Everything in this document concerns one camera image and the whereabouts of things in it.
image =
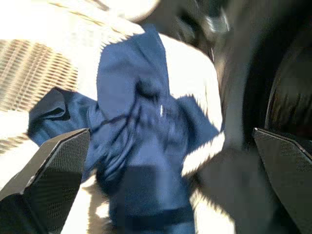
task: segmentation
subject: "navy blue garment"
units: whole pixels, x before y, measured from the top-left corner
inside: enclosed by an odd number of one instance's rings
[[[126,233],[194,234],[184,157],[218,134],[192,97],[170,96],[165,49],[154,28],[107,46],[98,101],[52,89],[31,111],[29,137],[90,128],[83,180],[97,169],[110,218]]]

